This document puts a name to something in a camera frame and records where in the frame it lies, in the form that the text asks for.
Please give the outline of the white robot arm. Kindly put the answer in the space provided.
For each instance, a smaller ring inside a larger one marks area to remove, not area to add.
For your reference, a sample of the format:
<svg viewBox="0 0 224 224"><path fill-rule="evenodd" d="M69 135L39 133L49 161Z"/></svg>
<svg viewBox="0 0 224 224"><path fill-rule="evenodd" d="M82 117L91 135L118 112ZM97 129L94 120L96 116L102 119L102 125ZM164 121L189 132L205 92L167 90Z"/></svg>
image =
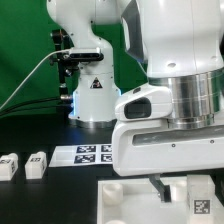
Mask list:
<svg viewBox="0 0 224 224"><path fill-rule="evenodd" d="M224 167L224 0L47 0L47 11L72 42L65 69L80 70L69 117L113 126L117 174L147 175L167 198L158 175ZM126 93L111 44L91 28L116 23L147 66L147 83Z"/></svg>

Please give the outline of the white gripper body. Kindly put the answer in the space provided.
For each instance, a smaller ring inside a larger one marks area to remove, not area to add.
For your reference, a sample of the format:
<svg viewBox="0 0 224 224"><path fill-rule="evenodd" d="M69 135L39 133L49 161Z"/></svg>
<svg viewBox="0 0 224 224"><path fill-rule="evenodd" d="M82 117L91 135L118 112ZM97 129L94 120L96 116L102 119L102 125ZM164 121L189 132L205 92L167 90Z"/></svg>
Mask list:
<svg viewBox="0 0 224 224"><path fill-rule="evenodd" d="M168 129L162 120L118 121L112 161L120 176L224 168L224 117L193 130Z"/></svg>

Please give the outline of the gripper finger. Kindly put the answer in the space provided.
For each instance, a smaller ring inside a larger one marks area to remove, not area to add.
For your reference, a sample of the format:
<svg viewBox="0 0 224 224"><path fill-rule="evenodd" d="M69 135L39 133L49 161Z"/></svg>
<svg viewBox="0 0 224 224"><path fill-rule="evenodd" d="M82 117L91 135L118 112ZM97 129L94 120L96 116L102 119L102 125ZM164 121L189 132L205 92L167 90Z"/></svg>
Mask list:
<svg viewBox="0 0 224 224"><path fill-rule="evenodd" d="M169 185L164 185L159 174L149 176L149 181L156 188L162 202L168 203L171 201L171 191Z"/></svg>

